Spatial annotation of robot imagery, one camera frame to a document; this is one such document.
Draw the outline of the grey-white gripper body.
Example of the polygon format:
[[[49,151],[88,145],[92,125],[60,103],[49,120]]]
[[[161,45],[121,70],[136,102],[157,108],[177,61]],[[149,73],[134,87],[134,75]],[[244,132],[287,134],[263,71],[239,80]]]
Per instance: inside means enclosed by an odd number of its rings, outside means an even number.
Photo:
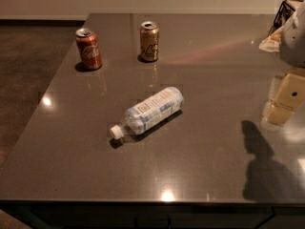
[[[305,2],[285,22],[281,34],[280,57],[293,67],[305,67]]]

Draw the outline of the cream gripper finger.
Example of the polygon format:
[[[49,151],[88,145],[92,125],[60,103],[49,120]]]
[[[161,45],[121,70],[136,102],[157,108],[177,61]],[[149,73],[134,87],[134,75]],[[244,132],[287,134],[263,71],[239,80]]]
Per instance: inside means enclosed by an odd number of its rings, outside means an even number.
[[[305,69],[293,69],[276,75],[271,83],[263,120],[283,126],[305,103]]]

